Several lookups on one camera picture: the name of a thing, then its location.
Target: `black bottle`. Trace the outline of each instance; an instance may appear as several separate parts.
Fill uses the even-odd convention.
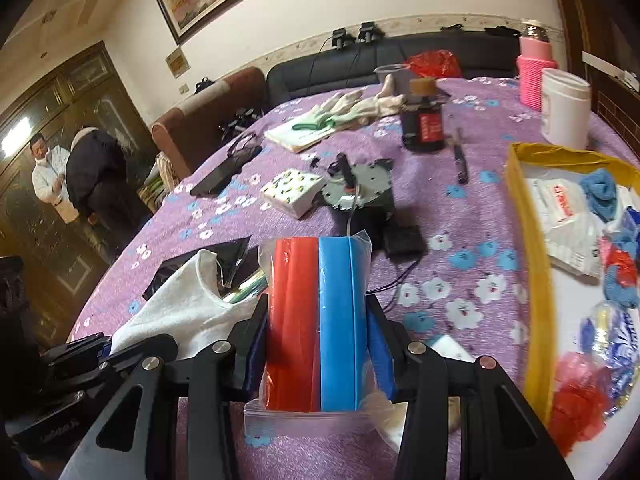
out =
[[[412,152],[438,152],[445,146],[442,127],[442,103],[433,77],[411,79],[409,88],[422,101],[405,105],[400,112],[402,145]]]

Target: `decorative wallpaper border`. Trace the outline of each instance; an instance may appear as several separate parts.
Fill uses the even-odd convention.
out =
[[[500,25],[521,30],[522,24],[520,22],[520,18],[492,16],[489,14],[421,14],[418,16],[405,16],[404,18],[376,20],[378,27],[386,35],[391,37],[403,36],[405,34],[419,34],[422,32],[437,32],[441,27],[450,27],[457,23],[462,23],[465,30],[484,30],[485,27],[499,27]],[[550,27],[548,25],[545,25],[545,28],[549,36],[549,41],[553,46],[556,59],[562,68],[566,65],[564,31],[561,28]],[[347,31],[356,37],[359,30],[359,23],[347,27]],[[306,38],[306,40],[284,46],[264,56],[260,56],[240,68],[257,66],[262,70],[264,75],[267,75],[267,72],[278,63],[296,59],[297,57],[308,56],[309,54],[316,54],[324,40],[331,36],[331,33],[331,31],[324,32],[312,38]],[[327,42],[322,50],[330,50],[331,48],[331,43]]]

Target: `black jacket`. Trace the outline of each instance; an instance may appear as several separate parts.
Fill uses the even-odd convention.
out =
[[[87,205],[98,182],[127,177],[127,163],[116,139],[104,130],[92,130],[74,146],[66,162],[66,189],[78,212],[88,217]]]

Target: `blue rag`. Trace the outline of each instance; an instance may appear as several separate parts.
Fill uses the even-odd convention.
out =
[[[617,275],[617,265],[612,265],[607,268],[604,276],[604,297],[619,303],[624,308],[634,308],[638,306],[636,287],[620,285],[616,279]]]
[[[638,244],[635,239],[635,233],[630,229],[620,228],[620,232],[611,235],[612,243],[621,251],[626,251],[632,260],[636,259],[638,252]]]
[[[580,187],[587,198],[591,212],[603,221],[610,222],[616,216],[616,181],[604,168],[593,171],[580,179]]]

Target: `bed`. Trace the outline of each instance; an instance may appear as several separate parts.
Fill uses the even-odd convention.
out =
[[[517,82],[510,78],[443,79],[452,95],[444,107],[447,132],[463,128],[463,147],[470,181],[460,186],[450,149],[415,154],[401,145],[398,117],[335,134],[295,155],[265,140],[262,153],[245,165],[216,200],[195,200],[189,190],[226,156],[212,155],[166,197],[82,310],[72,338],[102,331],[113,333],[143,308],[142,293],[159,264],[201,246],[252,236],[251,246],[271,237],[335,235],[326,208],[295,220],[260,198],[264,183],[287,168],[309,170],[345,152],[352,162],[394,160],[393,194],[399,221],[419,224],[429,253],[397,291],[389,310],[417,340],[450,333],[471,355],[490,354],[518,384],[524,380],[529,307],[526,261],[515,211],[503,182],[507,146],[513,141],[543,142],[540,114],[520,104]],[[379,89],[365,87],[365,95]],[[329,94],[297,98],[275,107],[255,123],[266,131],[295,117]],[[596,115],[590,119],[591,148],[638,164],[631,149]],[[370,287],[384,285],[396,268],[376,254]],[[386,304],[394,291],[381,293]],[[232,407],[236,450],[243,479],[350,478],[390,479],[394,453],[375,431],[330,438],[245,439],[242,406]],[[178,434],[184,436],[184,417]],[[178,477],[185,473],[184,438],[178,439]],[[447,477],[457,478],[459,434],[449,442]]]

